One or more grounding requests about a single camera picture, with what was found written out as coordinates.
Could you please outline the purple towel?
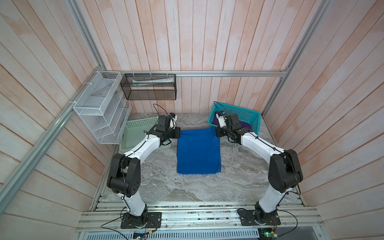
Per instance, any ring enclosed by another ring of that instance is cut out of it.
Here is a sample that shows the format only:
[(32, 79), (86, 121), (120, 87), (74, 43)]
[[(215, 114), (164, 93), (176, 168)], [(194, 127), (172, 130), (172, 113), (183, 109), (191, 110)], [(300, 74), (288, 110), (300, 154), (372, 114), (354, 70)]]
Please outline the purple towel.
[[(214, 115), (214, 119), (213, 119), (213, 121), (212, 121), (212, 124), (213, 124), (213, 125), (216, 125), (216, 126), (219, 125), (219, 120), (218, 120), (218, 118), (216, 117), (216, 115)], [(242, 128), (248, 128), (249, 130), (252, 130), (252, 126), (251, 126), (250, 124), (248, 124), (248, 123), (246, 123), (246, 122), (243, 122), (243, 121), (240, 121), (240, 124), (241, 124)]]

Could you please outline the teal plastic basket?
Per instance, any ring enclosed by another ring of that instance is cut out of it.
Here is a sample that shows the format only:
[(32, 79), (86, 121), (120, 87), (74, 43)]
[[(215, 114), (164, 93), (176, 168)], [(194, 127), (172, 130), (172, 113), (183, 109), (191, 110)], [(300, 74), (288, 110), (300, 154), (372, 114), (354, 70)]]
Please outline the teal plastic basket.
[(213, 128), (218, 124), (216, 113), (220, 111), (224, 111), (226, 114), (237, 114), (241, 122), (250, 125), (252, 131), (257, 135), (259, 134), (261, 126), (261, 114), (259, 112), (217, 102), (214, 104), (208, 120), (208, 124)]

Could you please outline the blue towel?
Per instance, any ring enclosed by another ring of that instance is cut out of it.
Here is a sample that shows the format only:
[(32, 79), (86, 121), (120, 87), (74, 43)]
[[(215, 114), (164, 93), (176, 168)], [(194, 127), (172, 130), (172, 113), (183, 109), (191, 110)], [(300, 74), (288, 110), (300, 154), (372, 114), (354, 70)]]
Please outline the blue towel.
[(222, 170), (220, 139), (214, 128), (181, 131), (177, 146), (177, 173), (210, 175)]

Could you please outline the light green plastic basket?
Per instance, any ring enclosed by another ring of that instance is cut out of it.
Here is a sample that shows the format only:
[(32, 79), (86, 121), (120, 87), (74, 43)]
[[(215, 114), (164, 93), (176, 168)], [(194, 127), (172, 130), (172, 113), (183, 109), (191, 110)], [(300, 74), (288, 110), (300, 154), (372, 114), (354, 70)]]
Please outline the light green plastic basket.
[(119, 154), (130, 151), (140, 143), (149, 131), (158, 122), (158, 117), (127, 121), (123, 130), (123, 137), (119, 145)]

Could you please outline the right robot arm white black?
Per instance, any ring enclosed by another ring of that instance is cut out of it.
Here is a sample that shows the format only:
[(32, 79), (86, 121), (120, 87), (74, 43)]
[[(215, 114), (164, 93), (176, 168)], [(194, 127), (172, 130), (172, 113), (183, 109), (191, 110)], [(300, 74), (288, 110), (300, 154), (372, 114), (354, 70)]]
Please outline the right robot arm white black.
[(264, 217), (275, 213), (278, 205), (302, 180), (303, 172), (298, 154), (268, 143), (248, 128), (242, 127), (237, 114), (216, 113), (218, 138), (227, 137), (229, 142), (242, 145), (262, 157), (269, 164), (269, 186), (256, 203), (254, 216)]

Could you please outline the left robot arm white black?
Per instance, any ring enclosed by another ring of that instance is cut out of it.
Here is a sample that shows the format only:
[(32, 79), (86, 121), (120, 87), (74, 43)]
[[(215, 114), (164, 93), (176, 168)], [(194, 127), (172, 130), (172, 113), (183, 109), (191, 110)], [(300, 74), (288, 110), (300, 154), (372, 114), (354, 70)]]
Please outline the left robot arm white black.
[(116, 154), (112, 159), (107, 187), (124, 201), (132, 217), (144, 217), (148, 210), (139, 193), (141, 164), (153, 151), (170, 144), (172, 139), (180, 138), (177, 118), (174, 113), (158, 116), (157, 123), (145, 133), (143, 140), (130, 151)]

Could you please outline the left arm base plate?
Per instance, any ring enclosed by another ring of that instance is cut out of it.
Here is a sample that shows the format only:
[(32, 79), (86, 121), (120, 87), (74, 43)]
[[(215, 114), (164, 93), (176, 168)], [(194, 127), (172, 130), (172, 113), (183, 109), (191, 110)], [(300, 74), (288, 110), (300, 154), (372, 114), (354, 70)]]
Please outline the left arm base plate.
[(145, 227), (158, 229), (161, 227), (161, 223), (161, 212), (143, 213), (140, 217), (125, 213), (123, 214), (121, 229), (142, 229)]

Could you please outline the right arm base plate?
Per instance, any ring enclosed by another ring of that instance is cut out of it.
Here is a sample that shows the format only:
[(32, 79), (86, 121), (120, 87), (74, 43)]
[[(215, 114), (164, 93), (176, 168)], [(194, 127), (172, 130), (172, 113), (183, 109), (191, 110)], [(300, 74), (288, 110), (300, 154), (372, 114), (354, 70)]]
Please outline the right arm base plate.
[(242, 226), (264, 226), (264, 225), (281, 225), (280, 217), (277, 211), (264, 213), (262, 210), (246, 210), (237, 209)]

